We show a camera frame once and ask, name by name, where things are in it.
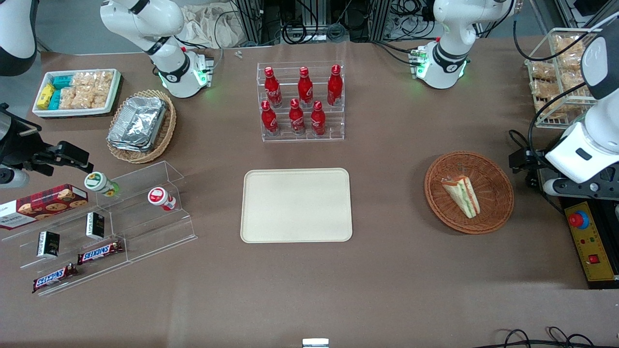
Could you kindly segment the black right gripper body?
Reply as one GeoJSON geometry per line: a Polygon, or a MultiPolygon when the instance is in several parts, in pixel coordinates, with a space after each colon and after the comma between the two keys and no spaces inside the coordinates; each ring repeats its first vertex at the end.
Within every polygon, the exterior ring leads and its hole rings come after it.
{"type": "Polygon", "coordinates": [[[8,105],[2,104],[1,110],[1,164],[16,170],[38,172],[52,176],[54,168],[49,165],[53,159],[52,145],[45,143],[39,132],[41,127],[22,119],[8,111],[8,105]]]}

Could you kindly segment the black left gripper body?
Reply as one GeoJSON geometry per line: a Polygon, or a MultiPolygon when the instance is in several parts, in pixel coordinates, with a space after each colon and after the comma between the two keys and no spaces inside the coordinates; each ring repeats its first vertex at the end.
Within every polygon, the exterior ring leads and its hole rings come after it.
{"type": "Polygon", "coordinates": [[[538,151],[533,148],[525,148],[525,170],[527,176],[539,176],[539,170],[548,167],[544,154],[543,150],[538,151]]]}

